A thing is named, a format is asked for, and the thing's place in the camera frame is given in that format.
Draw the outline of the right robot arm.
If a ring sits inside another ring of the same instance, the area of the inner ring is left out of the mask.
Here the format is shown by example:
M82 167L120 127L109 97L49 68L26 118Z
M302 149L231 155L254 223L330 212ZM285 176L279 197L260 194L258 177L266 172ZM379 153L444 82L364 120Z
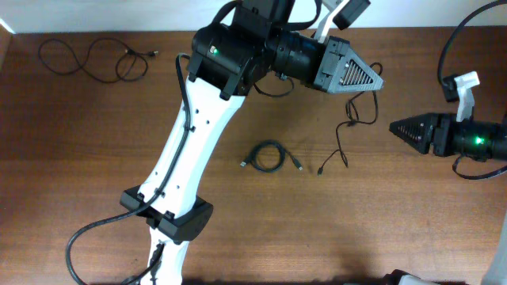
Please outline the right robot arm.
M464 180L481 181L506 173L505 166L477 175L458 170L464 158L475 162L506 160L504 123L473 119L458 121L455 113L429 112L394 121L390 123L389 131L420 154L433 152L441 158L455 156L452 171Z

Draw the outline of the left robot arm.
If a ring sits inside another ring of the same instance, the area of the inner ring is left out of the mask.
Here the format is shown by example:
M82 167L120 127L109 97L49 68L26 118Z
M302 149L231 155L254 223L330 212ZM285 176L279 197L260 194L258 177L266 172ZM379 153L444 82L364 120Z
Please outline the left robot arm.
M213 207L197 195L209 158L229 120L249 91L269 72L324 93L377 91L383 79L351 48L331 36L348 28L368 2L319 1L326 16L307 23L289 20L291 1L232 1L192 41L186 68L178 68L182 105L149 177L122 194L121 204L144 217L151 251L135 284L179 284L190 241L211 218Z

